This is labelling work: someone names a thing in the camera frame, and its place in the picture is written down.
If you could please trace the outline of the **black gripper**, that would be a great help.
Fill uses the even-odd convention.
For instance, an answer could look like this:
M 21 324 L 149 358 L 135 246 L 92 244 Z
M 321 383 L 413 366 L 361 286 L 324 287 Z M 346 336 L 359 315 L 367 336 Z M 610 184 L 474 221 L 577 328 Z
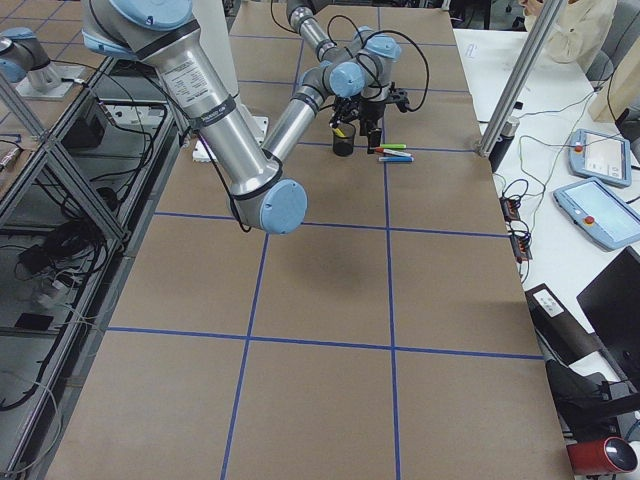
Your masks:
M 367 133 L 367 153 L 373 154 L 381 144 L 381 129 L 378 122 L 384 117 L 386 107 L 395 105 L 401 113 L 408 113 L 410 101 L 408 92 L 402 88 L 392 87 L 382 100 L 364 100 L 359 102 L 359 126 Z
M 336 97 L 332 106 L 333 114 L 329 120 L 331 128 L 338 128 L 343 123 L 359 119 L 359 98 Z

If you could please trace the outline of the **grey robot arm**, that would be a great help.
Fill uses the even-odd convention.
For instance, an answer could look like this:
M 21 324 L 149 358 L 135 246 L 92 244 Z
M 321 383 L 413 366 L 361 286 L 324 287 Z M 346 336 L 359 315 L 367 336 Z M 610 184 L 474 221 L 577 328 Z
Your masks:
M 88 49 L 156 70 L 229 177 L 230 209 L 238 220 L 270 234 L 294 231 L 308 199 L 300 183 L 284 177 L 282 162 L 333 93 L 319 71 L 308 73 L 259 143 L 200 44 L 192 2 L 85 1 L 82 8 Z
M 402 113 L 411 110 L 408 94 L 392 80 L 401 56 L 396 40 L 383 31 L 358 27 L 353 39 L 338 45 L 320 26 L 315 15 L 327 1 L 289 1 L 288 23 L 311 48 L 318 65 L 307 70 L 287 107 L 266 136 L 262 149 L 269 157 L 283 161 L 324 106 L 332 100 L 332 129 L 359 123 L 359 134 L 373 152 L 381 144 L 379 121 L 386 107 L 394 104 Z

